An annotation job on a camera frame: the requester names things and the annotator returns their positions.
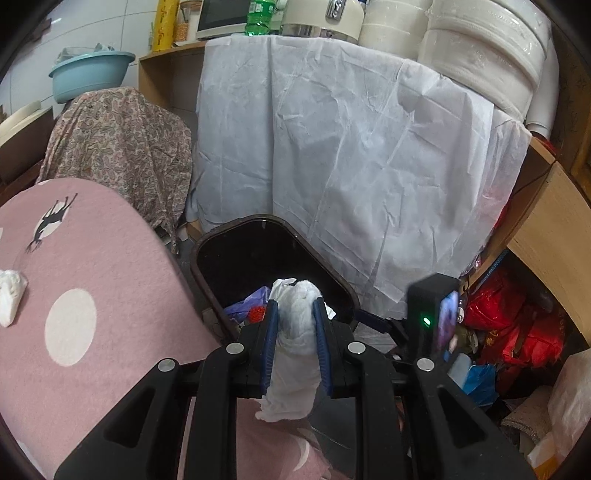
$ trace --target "microwave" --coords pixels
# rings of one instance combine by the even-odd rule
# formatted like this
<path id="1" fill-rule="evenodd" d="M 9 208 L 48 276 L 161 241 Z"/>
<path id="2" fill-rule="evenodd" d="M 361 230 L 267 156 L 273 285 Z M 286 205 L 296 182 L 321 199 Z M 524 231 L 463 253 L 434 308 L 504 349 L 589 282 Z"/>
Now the microwave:
<path id="1" fill-rule="evenodd" d="M 246 15 L 251 0 L 203 0 L 197 39 L 224 37 L 244 33 Z M 276 11 L 271 20 L 271 31 L 278 31 L 283 11 Z"/>

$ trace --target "blue basin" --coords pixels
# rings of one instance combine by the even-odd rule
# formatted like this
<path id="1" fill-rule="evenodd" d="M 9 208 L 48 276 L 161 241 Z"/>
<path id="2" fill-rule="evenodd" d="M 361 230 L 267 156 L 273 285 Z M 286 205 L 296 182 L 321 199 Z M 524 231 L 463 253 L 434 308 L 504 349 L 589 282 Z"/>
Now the blue basin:
<path id="1" fill-rule="evenodd" d="M 53 98 L 66 103 L 85 92 L 119 87 L 134 60 L 128 51 L 96 51 L 58 63 L 49 73 Z"/>

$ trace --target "green plastic bottle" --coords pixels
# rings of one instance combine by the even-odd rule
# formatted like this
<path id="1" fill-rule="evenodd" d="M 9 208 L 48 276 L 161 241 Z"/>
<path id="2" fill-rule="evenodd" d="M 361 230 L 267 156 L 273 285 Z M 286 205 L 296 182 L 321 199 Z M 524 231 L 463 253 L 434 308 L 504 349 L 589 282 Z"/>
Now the green plastic bottle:
<path id="1" fill-rule="evenodd" d="M 249 37 L 267 35 L 273 13 L 275 13 L 275 0 L 251 0 L 244 33 Z"/>

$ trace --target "white sheet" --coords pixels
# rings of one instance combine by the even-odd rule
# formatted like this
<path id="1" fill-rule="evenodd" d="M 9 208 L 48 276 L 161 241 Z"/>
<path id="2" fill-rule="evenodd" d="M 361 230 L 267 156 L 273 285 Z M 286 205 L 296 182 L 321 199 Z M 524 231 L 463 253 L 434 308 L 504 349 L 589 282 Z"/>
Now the white sheet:
<path id="1" fill-rule="evenodd" d="M 208 42 L 197 110 L 188 203 L 205 230 L 278 215 L 396 317 L 409 283 L 470 263 L 531 138 L 426 66 L 328 39 Z"/>

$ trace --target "plastic basin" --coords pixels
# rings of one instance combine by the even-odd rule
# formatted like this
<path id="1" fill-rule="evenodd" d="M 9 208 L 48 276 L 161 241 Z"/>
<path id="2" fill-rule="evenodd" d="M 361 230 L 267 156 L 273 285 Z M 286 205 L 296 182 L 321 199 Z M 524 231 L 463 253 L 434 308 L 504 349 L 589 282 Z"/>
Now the plastic basin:
<path id="1" fill-rule="evenodd" d="M 55 65 L 53 98 L 66 103 L 82 93 L 121 86 L 128 65 L 135 55 L 128 51 L 97 51 L 79 55 Z"/>
<path id="2" fill-rule="evenodd" d="M 353 288 L 294 228 L 273 215 L 252 215 L 203 235 L 191 253 L 191 272 L 229 339 L 238 335 L 223 309 L 278 278 L 309 280 L 352 329 L 359 308 Z"/>

